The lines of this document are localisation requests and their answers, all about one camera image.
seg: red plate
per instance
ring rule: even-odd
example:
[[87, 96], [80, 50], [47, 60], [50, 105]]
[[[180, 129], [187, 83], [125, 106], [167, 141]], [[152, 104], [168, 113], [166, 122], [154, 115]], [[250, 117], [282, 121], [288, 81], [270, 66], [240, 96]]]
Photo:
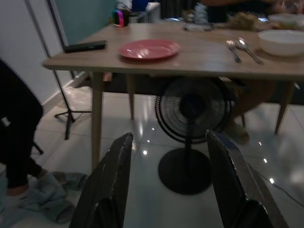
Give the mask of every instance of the red plate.
[[123, 45], [119, 53], [126, 58], [153, 60], [176, 55], [178, 43], [162, 39], [145, 39]]

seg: cable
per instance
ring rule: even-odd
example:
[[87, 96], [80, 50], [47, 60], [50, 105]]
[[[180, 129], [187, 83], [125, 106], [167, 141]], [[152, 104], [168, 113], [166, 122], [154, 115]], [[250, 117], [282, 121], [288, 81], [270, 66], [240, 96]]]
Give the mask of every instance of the cable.
[[[266, 178], [265, 176], [263, 176], [260, 172], [258, 172], [256, 169], [255, 171], [258, 173], [258, 175], [260, 175], [263, 179], [265, 179], [266, 181], [268, 181], [269, 183], [271, 183], [269, 181], [268, 178]], [[302, 208], [304, 208], [304, 204], [301, 203], [300, 201], [298, 201], [297, 199], [295, 199], [294, 197], [292, 197], [285, 189], [283, 189], [282, 187], [276, 185], [276, 184], [272, 184], [273, 186], [275, 186], [276, 188], [278, 188], [279, 190], [281, 190], [282, 192], [284, 192], [291, 200], [293, 200], [295, 203], [297, 203], [299, 206], [301, 206]]]

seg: table leg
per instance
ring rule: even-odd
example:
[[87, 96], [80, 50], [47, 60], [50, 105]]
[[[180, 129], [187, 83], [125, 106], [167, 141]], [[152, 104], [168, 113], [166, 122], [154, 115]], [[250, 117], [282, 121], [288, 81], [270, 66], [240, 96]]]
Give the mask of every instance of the table leg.
[[102, 106], [103, 106], [103, 73], [93, 73], [92, 78], [92, 170], [94, 170], [100, 160], [100, 141], [102, 124]]
[[135, 93], [135, 78], [134, 75], [127, 75], [127, 89], [130, 101], [131, 119], [134, 119], [134, 93]]
[[286, 108], [291, 102], [293, 95], [294, 95], [294, 90], [295, 90], [295, 82], [286, 82], [285, 84], [285, 92], [283, 94], [283, 98], [281, 100], [281, 107], [279, 111], [279, 116], [277, 118], [276, 122], [276, 127], [275, 127], [275, 134], [278, 134], [280, 131], [281, 123], [284, 119], [284, 115], [286, 112]]

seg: black fan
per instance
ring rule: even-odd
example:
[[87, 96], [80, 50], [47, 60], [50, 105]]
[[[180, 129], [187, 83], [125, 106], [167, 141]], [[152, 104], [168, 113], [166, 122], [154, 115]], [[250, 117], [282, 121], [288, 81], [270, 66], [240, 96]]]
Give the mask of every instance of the black fan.
[[177, 78], [157, 96], [155, 112], [161, 128], [184, 149], [168, 152], [158, 167], [162, 183], [184, 195], [211, 184], [209, 159], [191, 144], [206, 141], [206, 130], [220, 132], [232, 110], [229, 90], [218, 78]]

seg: table top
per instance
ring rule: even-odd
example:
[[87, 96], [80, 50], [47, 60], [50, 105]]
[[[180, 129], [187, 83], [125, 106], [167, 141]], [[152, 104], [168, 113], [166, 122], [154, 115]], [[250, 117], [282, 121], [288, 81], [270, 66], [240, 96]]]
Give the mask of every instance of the table top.
[[[78, 53], [61, 53], [44, 62], [51, 70], [114, 72], [129, 74], [227, 76], [247, 79], [304, 80], [304, 56], [276, 57], [259, 48], [256, 32], [217, 29], [209, 32], [188, 32], [184, 23], [130, 24], [125, 28], [112, 25], [82, 42], [107, 40], [108, 47]], [[234, 62], [226, 40], [242, 37], [264, 61], [259, 65], [244, 51], [238, 51], [241, 63]], [[168, 39], [181, 46], [177, 56], [158, 62], [134, 62], [121, 58], [123, 44], [140, 39]]]

